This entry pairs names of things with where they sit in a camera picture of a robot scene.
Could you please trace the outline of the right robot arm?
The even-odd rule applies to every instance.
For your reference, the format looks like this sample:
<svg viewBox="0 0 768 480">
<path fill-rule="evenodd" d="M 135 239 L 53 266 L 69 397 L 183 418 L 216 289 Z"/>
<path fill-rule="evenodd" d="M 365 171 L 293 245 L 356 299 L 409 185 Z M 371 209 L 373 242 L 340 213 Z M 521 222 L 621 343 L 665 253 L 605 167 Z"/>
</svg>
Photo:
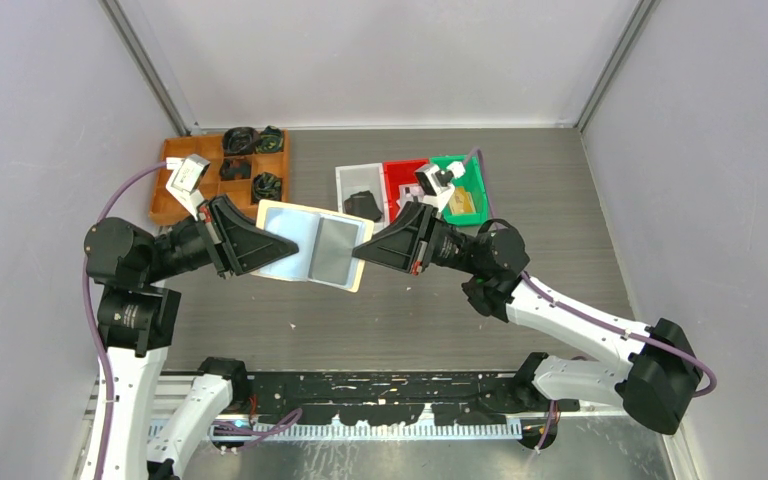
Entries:
<svg viewBox="0 0 768 480">
<path fill-rule="evenodd" d="M 412 275 L 429 265 L 466 273 L 461 288 L 478 314 L 540 331 L 584 353 L 577 360 L 530 353 L 510 393 L 527 410 L 554 415 L 560 401 L 584 400 L 620 407 L 640 425 L 672 435 L 691 401 L 717 386 L 677 323 L 661 318 L 649 325 L 612 315 L 529 274 L 524 239 L 503 219 L 489 219 L 469 234 L 436 208 L 410 202 L 352 254 Z"/>
</svg>

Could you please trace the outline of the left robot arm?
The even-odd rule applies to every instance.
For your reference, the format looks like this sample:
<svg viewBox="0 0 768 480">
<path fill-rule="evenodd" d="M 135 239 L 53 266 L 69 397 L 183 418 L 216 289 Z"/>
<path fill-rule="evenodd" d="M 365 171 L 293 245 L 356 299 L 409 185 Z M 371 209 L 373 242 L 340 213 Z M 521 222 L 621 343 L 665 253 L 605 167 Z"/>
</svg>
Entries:
<svg viewBox="0 0 768 480">
<path fill-rule="evenodd" d="M 102 217 L 84 240 L 87 284 L 103 291 L 87 301 L 98 348 L 99 398 L 84 479 L 179 479 L 214 420 L 253 401 L 244 362 L 206 358 L 190 392 L 159 437 L 149 439 L 154 397 L 172 344 L 179 292 L 160 281 L 212 266 L 240 276 L 298 253 L 296 242 L 257 227 L 224 195 L 194 217 L 155 236 L 118 217 Z"/>
</svg>

